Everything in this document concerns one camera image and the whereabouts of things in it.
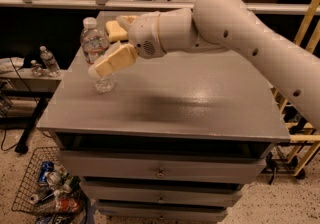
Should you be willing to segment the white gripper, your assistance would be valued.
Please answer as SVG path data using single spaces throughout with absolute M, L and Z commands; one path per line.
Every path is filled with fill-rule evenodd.
M 136 62 L 138 55 L 144 59 L 160 58 L 166 55 L 159 37 L 159 12 L 135 15 L 120 15 L 118 24 L 128 31 L 131 43 L 112 44 L 103 56 L 100 56 L 89 68 L 93 79 L 106 77 L 116 71 L 129 67 Z

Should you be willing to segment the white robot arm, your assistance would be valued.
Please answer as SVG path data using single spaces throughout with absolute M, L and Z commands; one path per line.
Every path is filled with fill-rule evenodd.
M 135 63 L 184 51 L 227 48 L 248 60 L 317 130 L 320 59 L 267 27 L 242 0 L 196 0 L 194 7 L 119 16 L 128 42 L 116 44 L 88 69 L 102 78 Z

